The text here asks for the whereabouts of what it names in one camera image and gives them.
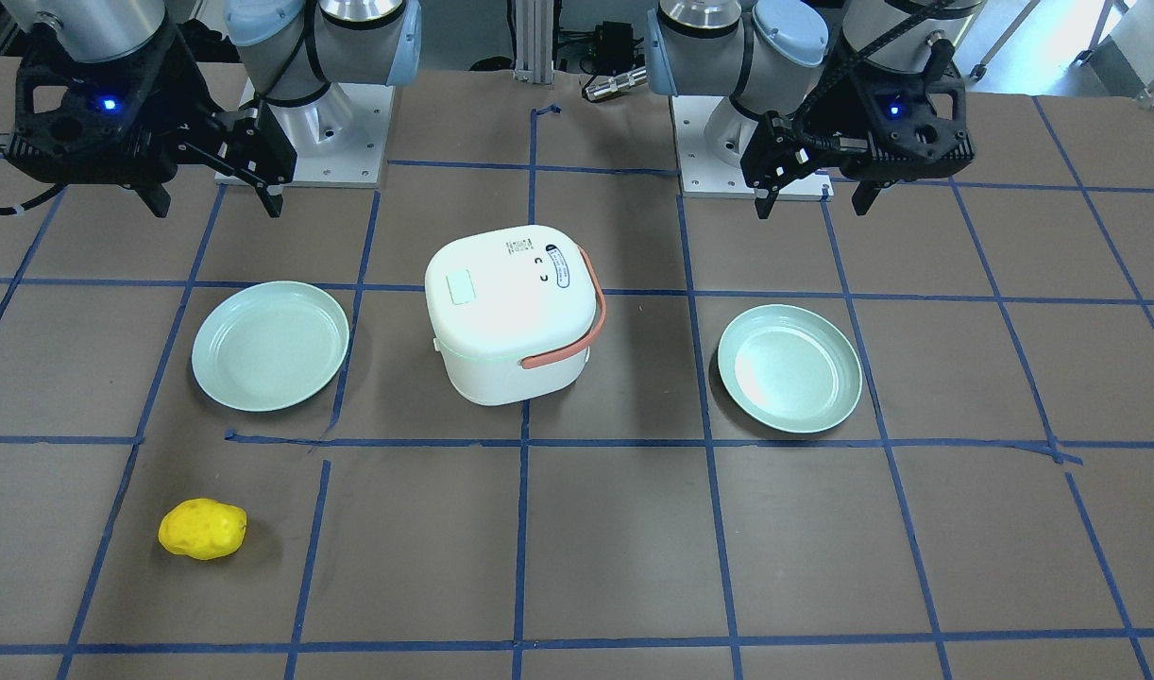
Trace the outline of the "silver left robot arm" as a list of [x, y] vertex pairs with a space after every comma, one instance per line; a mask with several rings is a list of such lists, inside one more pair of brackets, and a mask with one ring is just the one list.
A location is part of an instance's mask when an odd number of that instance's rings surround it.
[[820, 169], [857, 186], [865, 215], [896, 182], [947, 179], [975, 159], [954, 63], [979, 1], [660, 1], [649, 13], [654, 94], [715, 96], [711, 137], [769, 218]]

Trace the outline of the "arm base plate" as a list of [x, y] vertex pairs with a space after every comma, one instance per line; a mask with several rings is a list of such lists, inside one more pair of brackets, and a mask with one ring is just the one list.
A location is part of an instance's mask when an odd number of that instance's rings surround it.
[[334, 83], [308, 105], [272, 109], [295, 149], [288, 188], [379, 189], [396, 87]]
[[725, 96], [670, 97], [673, 141], [682, 189], [703, 199], [755, 199], [740, 169], [755, 121]]

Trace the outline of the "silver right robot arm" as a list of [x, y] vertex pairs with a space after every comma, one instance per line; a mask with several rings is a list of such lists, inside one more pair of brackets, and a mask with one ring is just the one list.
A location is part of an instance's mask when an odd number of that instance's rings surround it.
[[162, 1], [8, 1], [29, 38], [15, 80], [3, 160], [48, 190], [132, 190], [165, 218], [181, 166], [256, 190], [267, 215], [302, 155], [358, 132], [344, 87], [407, 85], [420, 63], [417, 1], [228, 1], [228, 40], [252, 95], [222, 109]]

